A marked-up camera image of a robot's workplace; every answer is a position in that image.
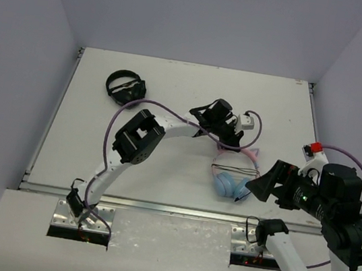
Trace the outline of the pink blue cat-ear headphones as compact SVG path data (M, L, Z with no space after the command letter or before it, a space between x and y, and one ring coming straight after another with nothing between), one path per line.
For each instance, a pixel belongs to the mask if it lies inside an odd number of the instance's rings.
M212 177L214 181L214 186L216 192L220 197L225 198L233 198L234 202L239 202L246 200L249 195L251 195L250 190L248 190L247 182L251 181L252 179L257 179L260 177L260 166L258 162L258 156L260 155L259 148L249 148L249 149L242 149L240 151L241 154L245 155L250 161L252 162L253 169L245 169L240 167L232 167L229 168L231 170L235 170L235 172L246 172L246 177L242 178L242 180L238 183L235 182L234 177L226 171L226 169L220 169L218 173L218 169L223 167L224 165L218 164L218 158L220 156L226 155L228 152L234 152L232 150L226 150L221 147L217 147L217 155L213 158L211 166Z

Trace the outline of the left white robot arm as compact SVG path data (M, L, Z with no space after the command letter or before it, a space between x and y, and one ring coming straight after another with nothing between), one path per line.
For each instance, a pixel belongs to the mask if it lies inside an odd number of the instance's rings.
M116 131L110 145L110 131L123 109L115 113L104 135L102 164L89 180L73 184L66 197L76 223L81 223L89 215L99 219L95 207L105 191L127 168L147 160L162 140L206 135L220 147L236 151L240 149L240 140L244 135L241 119L233 114L232 106L221 98L211 104L194 107L182 117L156 101L142 99L141 102L156 105L170 116L155 116L148 109L138 111Z

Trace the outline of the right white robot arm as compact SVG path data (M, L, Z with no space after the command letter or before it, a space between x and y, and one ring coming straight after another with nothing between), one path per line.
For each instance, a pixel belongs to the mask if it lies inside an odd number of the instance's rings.
M303 210L321 223L330 271L362 271L362 180L354 168L325 164L314 183L295 165L278 160L263 176L246 183L261 202L273 195L282 209ZM269 251L280 271L309 271L281 219L258 222L256 243Z

